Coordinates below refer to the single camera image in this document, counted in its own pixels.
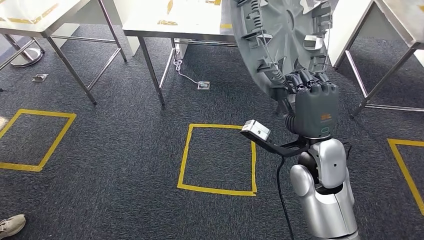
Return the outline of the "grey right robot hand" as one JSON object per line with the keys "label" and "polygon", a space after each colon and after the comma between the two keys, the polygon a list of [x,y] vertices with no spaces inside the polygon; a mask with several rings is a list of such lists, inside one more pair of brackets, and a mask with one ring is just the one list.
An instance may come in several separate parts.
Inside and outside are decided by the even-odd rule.
{"label": "grey right robot hand", "polygon": [[334,131],[339,116],[339,88],[323,71],[301,68],[285,75],[294,94],[294,106],[287,99],[279,105],[286,128],[307,139],[326,139]]}

